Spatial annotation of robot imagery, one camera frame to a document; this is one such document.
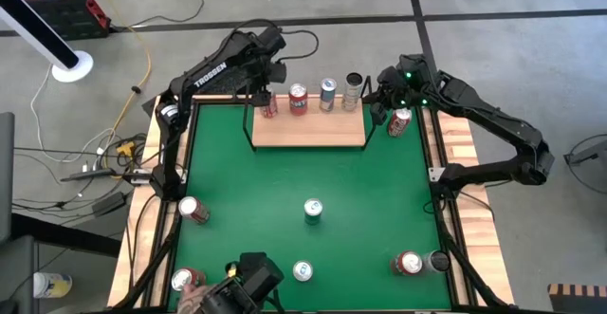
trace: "white stand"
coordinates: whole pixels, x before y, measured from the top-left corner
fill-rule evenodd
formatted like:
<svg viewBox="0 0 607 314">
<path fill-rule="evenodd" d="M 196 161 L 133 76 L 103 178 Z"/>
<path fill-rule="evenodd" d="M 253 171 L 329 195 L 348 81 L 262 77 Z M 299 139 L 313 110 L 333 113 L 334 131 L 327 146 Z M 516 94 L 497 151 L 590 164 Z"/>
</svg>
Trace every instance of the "white stand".
<svg viewBox="0 0 607 314">
<path fill-rule="evenodd" d="M 61 83 L 73 83 L 81 80 L 93 68 L 93 57 L 84 51 L 74 51 L 78 57 L 76 66 L 70 69 L 63 69 L 57 65 L 53 66 L 53 77 Z"/>
</svg>

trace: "can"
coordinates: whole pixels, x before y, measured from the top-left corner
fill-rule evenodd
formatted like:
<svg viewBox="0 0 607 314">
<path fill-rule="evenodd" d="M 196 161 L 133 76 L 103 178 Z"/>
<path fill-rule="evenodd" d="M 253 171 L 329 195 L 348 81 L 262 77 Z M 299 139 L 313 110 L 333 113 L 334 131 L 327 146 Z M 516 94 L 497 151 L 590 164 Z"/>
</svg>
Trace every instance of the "can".
<svg viewBox="0 0 607 314">
<path fill-rule="evenodd" d="M 193 196 L 186 196 L 179 201 L 179 212 L 197 224 L 205 224 L 211 215 L 207 207 Z"/>
<path fill-rule="evenodd" d="M 406 250 L 390 260 L 390 269 L 394 275 L 415 275 L 422 269 L 421 257 L 415 251 Z"/>
<path fill-rule="evenodd" d="M 329 112 L 333 110 L 335 103 L 335 89 L 338 87 L 337 82 L 330 78 L 325 78 L 321 83 L 321 102 L 322 111 Z"/>
<path fill-rule="evenodd" d="M 349 73 L 345 77 L 345 90 L 341 99 L 341 108 L 345 111 L 354 111 L 360 98 L 362 88 L 362 76 L 356 72 Z"/>
<path fill-rule="evenodd" d="M 276 92 L 270 86 L 266 87 L 266 90 L 270 93 L 269 104 L 261 107 L 262 116 L 266 119 L 271 119 L 278 115 L 278 103 L 276 102 Z"/>
<path fill-rule="evenodd" d="M 411 123 L 411 110 L 396 109 L 392 112 L 392 118 L 388 124 L 388 135 L 398 138 L 405 132 L 409 123 Z"/>
<path fill-rule="evenodd" d="M 298 261 L 293 266 L 293 277 L 299 282 L 307 282 L 312 278 L 312 265 L 308 261 Z"/>
<path fill-rule="evenodd" d="M 422 265 L 424 270 L 429 272 L 445 272 L 451 266 L 451 259 L 447 253 L 435 250 L 422 257 Z"/>
<path fill-rule="evenodd" d="M 207 275 L 202 271 L 192 268 L 181 268 L 171 278 L 171 286 L 175 291 L 183 290 L 185 285 L 203 286 L 206 283 Z"/>
<path fill-rule="evenodd" d="M 34 299 L 64 297 L 72 288 L 72 278 L 60 273 L 34 272 Z"/>
<path fill-rule="evenodd" d="M 300 83 L 294 83 L 288 92 L 291 114 L 301 116 L 307 111 L 307 88 Z"/>
<path fill-rule="evenodd" d="M 322 203 L 319 199 L 307 199 L 303 204 L 305 213 L 305 222 L 309 225 L 316 225 L 321 221 Z"/>
</svg>

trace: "gray floor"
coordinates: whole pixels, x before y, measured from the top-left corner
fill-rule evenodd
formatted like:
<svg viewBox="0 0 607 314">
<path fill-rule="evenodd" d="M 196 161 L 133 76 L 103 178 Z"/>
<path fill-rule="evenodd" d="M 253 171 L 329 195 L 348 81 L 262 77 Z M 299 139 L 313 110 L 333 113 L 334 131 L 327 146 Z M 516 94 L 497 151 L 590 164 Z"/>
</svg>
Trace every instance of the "gray floor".
<svg viewBox="0 0 607 314">
<path fill-rule="evenodd" d="M 174 18 L 195 11 L 196 0 L 114 0 L 127 22 L 158 13 Z M 246 20 L 254 17 L 294 18 L 339 15 L 412 14 L 410 0 L 205 0 L 205 8 L 190 22 Z M 420 0 L 426 14 L 604 9 L 607 0 Z M 98 0 L 115 19 L 106 0 Z M 508 184 L 489 190 L 497 229 L 515 301 L 525 308 L 549 309 L 550 283 L 605 285 L 607 280 L 607 216 L 605 195 L 579 185 L 561 156 L 579 140 L 603 132 L 607 124 L 607 79 L 604 33 L 607 17 L 490 20 L 428 23 L 439 68 L 464 79 L 489 102 L 522 117 L 543 131 L 556 157 L 548 182 L 541 187 Z M 420 52 L 414 23 L 314 26 L 321 39 L 312 58 L 288 64 L 286 85 L 315 84 L 325 77 L 340 79 L 350 71 L 374 77 L 393 65 L 400 53 Z M 227 30 L 151 32 L 142 34 L 150 47 L 154 70 L 138 104 L 163 90 L 171 78 L 216 50 Z M 306 36 L 289 36 L 284 55 L 306 52 Z M 17 116 L 17 144 L 37 146 L 29 101 L 42 81 L 47 62 L 20 38 L 0 38 L 0 109 Z M 145 70 L 145 56 L 132 34 L 104 40 L 70 43 L 95 59 L 84 80 L 61 84 L 52 79 L 37 103 L 45 145 L 79 149 L 111 126 L 129 87 Z M 119 134 L 147 131 L 148 118 L 133 107 Z M 481 162 L 511 157 L 513 151 L 478 127 L 473 127 Z M 15 160 L 15 197 L 57 201 L 82 185 L 56 185 L 37 162 Z M 48 161 L 64 176 L 86 161 L 68 165 Z M 604 171 L 591 162 L 579 168 L 584 179 L 600 185 Z M 111 181 L 96 183 L 83 198 L 102 194 Z M 65 219 L 30 212 L 45 220 Z M 73 212 L 60 215 L 73 215 Z M 88 221 L 80 227 L 102 234 L 119 231 L 125 212 Z M 56 253 L 41 251 L 41 262 Z M 115 261 L 67 252 L 49 267 L 80 280 L 68 297 L 42 301 L 45 311 L 101 309 L 111 284 Z"/>
</svg>

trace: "green table surface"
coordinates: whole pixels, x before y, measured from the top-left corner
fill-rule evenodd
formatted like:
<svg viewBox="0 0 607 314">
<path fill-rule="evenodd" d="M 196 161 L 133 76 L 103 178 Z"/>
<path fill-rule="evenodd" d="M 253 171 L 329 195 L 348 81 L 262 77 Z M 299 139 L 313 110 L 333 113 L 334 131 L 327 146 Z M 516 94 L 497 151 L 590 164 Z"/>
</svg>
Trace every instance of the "green table surface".
<svg viewBox="0 0 607 314">
<path fill-rule="evenodd" d="M 199 109 L 187 194 L 201 200 L 211 218 L 204 226 L 182 221 L 174 270 L 200 269 L 213 284 L 242 252 L 264 251 L 285 275 L 279 292 L 287 310 L 450 307 L 444 274 L 394 276 L 389 268 L 403 250 L 439 248 L 434 217 L 422 210 L 430 189 L 415 119 L 399 139 L 388 136 L 385 124 L 378 127 L 365 151 L 255 153 L 242 116 L 239 105 Z M 323 204 L 316 226 L 304 223 L 304 202 L 312 197 Z M 293 277 L 299 260 L 313 266 L 309 282 Z M 170 310 L 178 298 L 173 291 Z"/>
</svg>

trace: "red soda can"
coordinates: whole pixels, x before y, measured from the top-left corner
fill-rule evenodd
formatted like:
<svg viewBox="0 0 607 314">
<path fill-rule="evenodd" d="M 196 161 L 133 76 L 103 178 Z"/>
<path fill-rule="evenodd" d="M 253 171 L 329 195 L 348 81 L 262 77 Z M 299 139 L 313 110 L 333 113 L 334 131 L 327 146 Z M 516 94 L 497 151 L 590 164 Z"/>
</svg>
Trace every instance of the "red soda can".
<svg viewBox="0 0 607 314">
<path fill-rule="evenodd" d="M 402 251 L 390 260 L 390 269 L 394 275 L 415 275 L 422 267 L 421 257 L 411 250 Z"/>
<path fill-rule="evenodd" d="M 307 111 L 307 89 L 305 86 L 294 83 L 288 92 L 288 104 L 291 114 L 301 116 Z"/>
<path fill-rule="evenodd" d="M 207 275 L 202 271 L 192 268 L 181 268 L 171 278 L 171 286 L 175 291 L 183 290 L 185 285 L 203 286 L 206 283 Z"/>
<path fill-rule="evenodd" d="M 266 119 L 271 119 L 278 114 L 278 103 L 276 102 L 276 92 L 270 86 L 266 87 L 266 90 L 270 93 L 269 104 L 262 106 L 262 116 Z"/>
<path fill-rule="evenodd" d="M 398 138 L 405 132 L 407 126 L 411 122 L 411 110 L 396 109 L 392 112 L 392 118 L 388 124 L 388 135 L 393 138 Z"/>
<path fill-rule="evenodd" d="M 197 224 L 204 224 L 209 220 L 209 210 L 193 196 L 186 196 L 181 199 L 178 207 L 181 215 Z"/>
</svg>

